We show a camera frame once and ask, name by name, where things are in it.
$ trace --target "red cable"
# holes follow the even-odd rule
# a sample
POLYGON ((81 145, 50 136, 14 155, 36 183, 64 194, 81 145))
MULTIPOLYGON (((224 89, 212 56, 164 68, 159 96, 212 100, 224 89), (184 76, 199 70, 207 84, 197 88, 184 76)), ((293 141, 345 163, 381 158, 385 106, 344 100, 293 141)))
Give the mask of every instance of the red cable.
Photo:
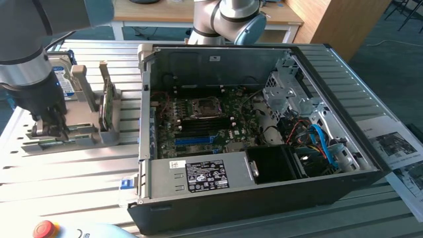
POLYGON ((293 132, 295 132, 295 129, 296 129, 296 126, 299 125, 300 122, 304 122, 305 120, 299 120, 295 125, 293 125, 293 128, 292 128, 292 131, 291 131, 291 134, 288 136, 288 139, 285 140, 285 143, 288 144, 289 143, 289 140, 291 140, 291 137, 293 135, 293 132))
POLYGON ((149 98, 152 98, 159 93, 163 93, 165 95, 165 106, 164 106, 164 108, 163 108, 163 110, 161 110, 161 112, 159 114, 160 117, 161 117, 161 114, 164 113, 164 110, 165 110, 165 108, 167 108, 167 106, 169 104, 171 99, 169 99, 169 95, 167 94, 167 92, 163 92, 163 91, 153 92, 149 98))
POLYGON ((323 150, 320 149, 319 146, 316 146, 316 147, 317 147, 317 149, 319 149, 319 151, 320 151, 320 153, 321 153, 321 155, 323 155, 323 158, 327 159, 328 157, 327 157, 325 154, 323 153, 323 150))

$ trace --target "motherboard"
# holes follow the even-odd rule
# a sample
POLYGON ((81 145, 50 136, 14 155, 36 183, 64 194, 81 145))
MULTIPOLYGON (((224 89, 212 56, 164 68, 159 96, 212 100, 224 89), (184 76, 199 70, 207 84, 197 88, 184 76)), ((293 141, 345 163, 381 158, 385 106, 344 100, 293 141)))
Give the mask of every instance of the motherboard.
POLYGON ((243 87, 189 91, 152 93, 156 158, 239 152, 259 144, 259 121, 252 112, 251 92, 243 87))

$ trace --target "red emergency stop button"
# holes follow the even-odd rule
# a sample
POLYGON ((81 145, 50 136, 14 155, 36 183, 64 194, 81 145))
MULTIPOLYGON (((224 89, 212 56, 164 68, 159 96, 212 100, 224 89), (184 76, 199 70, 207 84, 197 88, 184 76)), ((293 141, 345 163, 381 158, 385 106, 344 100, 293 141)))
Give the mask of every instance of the red emergency stop button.
POLYGON ((50 221, 41 221, 32 232, 33 238, 49 238, 54 233, 54 224, 50 221))

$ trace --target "power supply label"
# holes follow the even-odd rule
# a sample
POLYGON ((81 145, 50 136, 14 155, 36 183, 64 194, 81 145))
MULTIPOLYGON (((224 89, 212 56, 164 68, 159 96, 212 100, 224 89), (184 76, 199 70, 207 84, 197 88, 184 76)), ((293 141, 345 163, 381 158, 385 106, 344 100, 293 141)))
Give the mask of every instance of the power supply label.
POLYGON ((185 164, 185 170, 189 192, 229 187, 223 160, 185 164))

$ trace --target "slotted metal surface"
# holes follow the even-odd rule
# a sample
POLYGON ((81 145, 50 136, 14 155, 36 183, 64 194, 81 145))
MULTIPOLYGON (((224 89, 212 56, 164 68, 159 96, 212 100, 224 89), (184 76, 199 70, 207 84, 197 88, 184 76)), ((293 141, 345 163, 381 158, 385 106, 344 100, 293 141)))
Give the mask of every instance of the slotted metal surface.
MULTIPOLYGON (((122 90, 122 142, 118 146, 102 149, 21 157, 16 141, 25 130, 24 125, 32 122, 28 112, 17 109, 0 137, 0 149, 5 153, 0 159, 4 167, 0 172, 1 216, 24 211, 26 215, 56 221, 104 222, 141 237, 125 208, 117 205, 120 178, 138 169, 136 143, 141 78, 136 53, 140 43, 68 40, 61 46, 62 50, 72 49, 77 63, 86 65, 86 79, 93 90, 102 88, 97 62, 108 61, 112 81, 122 90)), ((391 115, 329 49, 321 45, 300 45, 300 48, 355 120, 391 115)), ((331 206, 153 237, 375 238, 404 235, 423 236, 423 225, 416 222, 383 179, 372 186, 351 192, 331 206)))

